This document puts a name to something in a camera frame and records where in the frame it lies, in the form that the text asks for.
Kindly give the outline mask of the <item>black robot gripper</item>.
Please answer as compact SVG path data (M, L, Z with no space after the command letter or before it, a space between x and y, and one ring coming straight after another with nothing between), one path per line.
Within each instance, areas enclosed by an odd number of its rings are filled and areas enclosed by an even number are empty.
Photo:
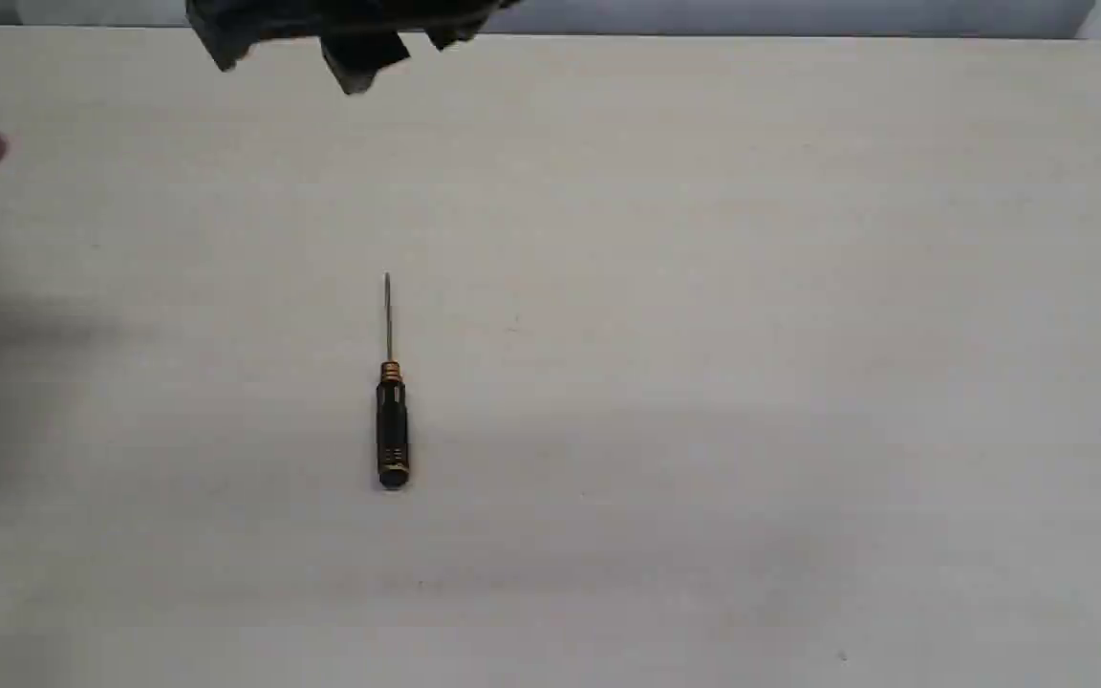
M470 42L511 1L187 1L188 25L222 73L257 45L314 39L346 96L367 92L380 70L408 58L402 36L437 51Z

